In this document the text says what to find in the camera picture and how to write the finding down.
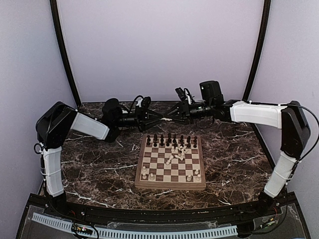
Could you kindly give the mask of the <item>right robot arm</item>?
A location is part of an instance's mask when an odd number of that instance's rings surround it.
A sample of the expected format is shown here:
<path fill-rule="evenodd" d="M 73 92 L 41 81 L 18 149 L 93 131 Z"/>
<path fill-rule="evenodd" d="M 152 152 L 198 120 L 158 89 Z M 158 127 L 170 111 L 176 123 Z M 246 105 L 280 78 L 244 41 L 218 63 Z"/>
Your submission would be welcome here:
<path fill-rule="evenodd" d="M 210 100 L 192 104 L 181 101 L 164 116 L 185 124 L 203 117 L 214 117 L 223 122 L 250 123 L 278 131 L 281 137 L 276 140 L 281 144 L 279 158 L 263 190 L 264 194 L 275 198 L 290 181 L 310 138 L 311 129 L 304 111 L 305 108 L 297 101 L 286 104 L 242 100 Z"/>

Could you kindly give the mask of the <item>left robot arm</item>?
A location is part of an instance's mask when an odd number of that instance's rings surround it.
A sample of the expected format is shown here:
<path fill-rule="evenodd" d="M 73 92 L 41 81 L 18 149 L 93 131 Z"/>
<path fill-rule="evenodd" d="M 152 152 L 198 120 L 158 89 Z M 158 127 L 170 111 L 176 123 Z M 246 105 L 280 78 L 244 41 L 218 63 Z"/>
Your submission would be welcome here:
<path fill-rule="evenodd" d="M 36 123 L 38 153 L 41 154 L 42 175 L 47 193 L 55 198 L 64 194 L 61 173 L 61 153 L 72 131 L 107 143 L 114 142 L 122 128 L 136 127 L 143 132 L 157 123 L 162 114 L 150 110 L 151 99 L 143 98 L 135 109 L 126 109 L 116 98 L 102 107 L 101 119 L 96 119 L 63 102 L 57 102 Z"/>

